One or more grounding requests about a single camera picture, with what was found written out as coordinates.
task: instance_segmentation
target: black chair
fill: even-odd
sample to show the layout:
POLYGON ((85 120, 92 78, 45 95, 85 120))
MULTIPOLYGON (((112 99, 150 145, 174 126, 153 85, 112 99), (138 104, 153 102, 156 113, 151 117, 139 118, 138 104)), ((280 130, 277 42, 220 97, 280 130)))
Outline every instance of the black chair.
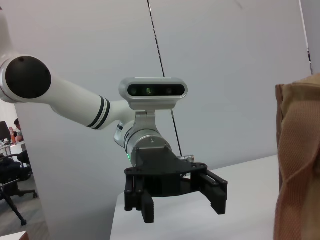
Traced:
POLYGON ((13 154, 0 158, 0 201, 4 199, 14 213, 21 220, 21 225, 27 224, 27 221, 21 216, 14 202, 12 196, 23 197, 25 194, 33 194, 33 198, 37 198, 38 194, 35 190, 20 190, 18 181, 28 179, 31 173, 31 167, 21 168, 19 162, 15 162, 12 157, 21 157, 20 154, 13 154))

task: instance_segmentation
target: chair leg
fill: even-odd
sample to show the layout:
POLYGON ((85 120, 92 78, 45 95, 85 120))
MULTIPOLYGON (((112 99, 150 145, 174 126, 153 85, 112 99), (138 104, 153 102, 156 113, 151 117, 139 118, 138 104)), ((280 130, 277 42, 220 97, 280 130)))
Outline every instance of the chair leg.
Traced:
POLYGON ((14 205, 14 202, 11 200, 11 198, 9 196, 7 196, 2 189, 0 189, 0 193, 2 195, 2 197, 4 198, 4 200, 8 203, 8 205, 10 206, 10 208, 12 209, 12 211, 14 211, 14 213, 17 215, 17 217, 20 219, 21 221, 21 225, 24 226, 27 224, 27 221, 22 217, 22 215, 20 214, 20 212, 18 211, 17 207, 14 205))

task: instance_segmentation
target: brown bag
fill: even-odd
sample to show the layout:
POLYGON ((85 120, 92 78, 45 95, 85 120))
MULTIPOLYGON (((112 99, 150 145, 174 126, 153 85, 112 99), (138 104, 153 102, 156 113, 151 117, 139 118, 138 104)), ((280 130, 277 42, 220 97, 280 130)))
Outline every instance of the brown bag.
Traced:
POLYGON ((320 74, 277 85, 275 240, 320 240, 320 74))

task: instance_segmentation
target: white wall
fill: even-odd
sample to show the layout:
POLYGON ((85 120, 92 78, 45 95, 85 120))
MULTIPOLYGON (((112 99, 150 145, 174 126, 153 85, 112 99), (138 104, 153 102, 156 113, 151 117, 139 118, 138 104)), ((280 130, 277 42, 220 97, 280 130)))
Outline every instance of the white wall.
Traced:
MULTIPOLYGON (((66 80, 120 100, 126 77, 161 77, 145 0, 0 0, 12 41, 66 80)), ((131 167, 116 124, 94 131, 47 105, 17 104, 51 239, 109 239, 117 196, 131 167)), ((171 121, 169 111, 159 121, 171 121)), ((159 126, 177 149, 173 125, 159 126)))
POLYGON ((151 0, 182 153, 211 169, 277 153, 275 85, 311 74, 298 0, 151 0))
POLYGON ((16 126, 14 125, 14 122, 17 117, 15 105, 0 101, 0 122, 5 121, 8 128, 13 127, 13 129, 15 129, 16 126))
POLYGON ((306 37, 314 73, 320 73, 320 1, 301 0, 306 37))

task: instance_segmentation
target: gray floor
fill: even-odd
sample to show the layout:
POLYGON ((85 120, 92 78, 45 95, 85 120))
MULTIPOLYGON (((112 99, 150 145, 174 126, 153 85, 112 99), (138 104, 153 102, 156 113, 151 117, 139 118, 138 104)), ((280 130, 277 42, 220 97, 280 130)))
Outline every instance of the gray floor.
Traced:
MULTIPOLYGON (((18 183, 20 190, 32 190, 36 188, 34 177, 18 183)), ((27 221, 27 225, 21 226, 19 218, 11 210, 5 200, 0 201, 0 237, 27 231, 30 240, 49 240, 49 232, 45 216, 42 210, 40 198, 33 198, 33 194, 23 197, 11 197, 19 212, 27 221)))

